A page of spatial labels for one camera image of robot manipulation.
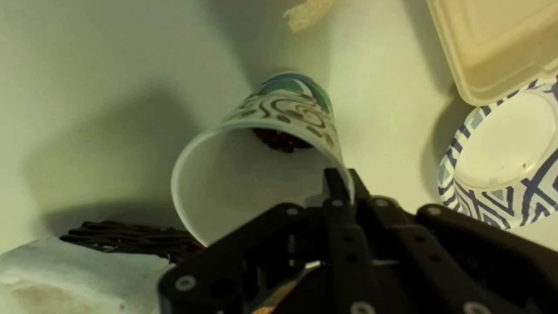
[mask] food debris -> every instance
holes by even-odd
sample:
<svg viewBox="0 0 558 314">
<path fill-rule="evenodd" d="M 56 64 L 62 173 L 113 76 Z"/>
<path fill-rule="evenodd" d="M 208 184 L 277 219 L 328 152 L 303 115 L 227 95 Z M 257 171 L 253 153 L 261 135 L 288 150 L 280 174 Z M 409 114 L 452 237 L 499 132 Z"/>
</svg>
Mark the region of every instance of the food debris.
<svg viewBox="0 0 558 314">
<path fill-rule="evenodd" d="M 324 17 L 333 6 L 334 0 L 306 0 L 305 3 L 288 9 L 283 17 L 288 16 L 288 25 L 292 32 L 300 32 Z"/>
</svg>

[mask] patterned paper plate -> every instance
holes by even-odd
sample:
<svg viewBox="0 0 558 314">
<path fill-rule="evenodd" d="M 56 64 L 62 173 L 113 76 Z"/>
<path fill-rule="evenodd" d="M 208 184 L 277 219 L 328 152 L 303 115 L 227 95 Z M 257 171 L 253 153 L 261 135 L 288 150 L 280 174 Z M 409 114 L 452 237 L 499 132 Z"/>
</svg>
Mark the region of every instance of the patterned paper plate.
<svg viewBox="0 0 558 314">
<path fill-rule="evenodd" d="M 440 163 L 444 206 L 502 229 L 557 211 L 556 126 L 557 78 L 473 110 Z"/>
</svg>

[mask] container lid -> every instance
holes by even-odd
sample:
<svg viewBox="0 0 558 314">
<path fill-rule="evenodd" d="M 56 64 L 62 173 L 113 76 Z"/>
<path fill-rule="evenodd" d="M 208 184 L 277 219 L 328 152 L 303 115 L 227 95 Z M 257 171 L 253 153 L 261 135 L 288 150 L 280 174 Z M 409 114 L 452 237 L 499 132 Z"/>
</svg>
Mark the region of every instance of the container lid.
<svg viewBox="0 0 558 314">
<path fill-rule="evenodd" d="M 558 74 L 558 1 L 427 1 L 466 102 L 485 106 Z"/>
</svg>

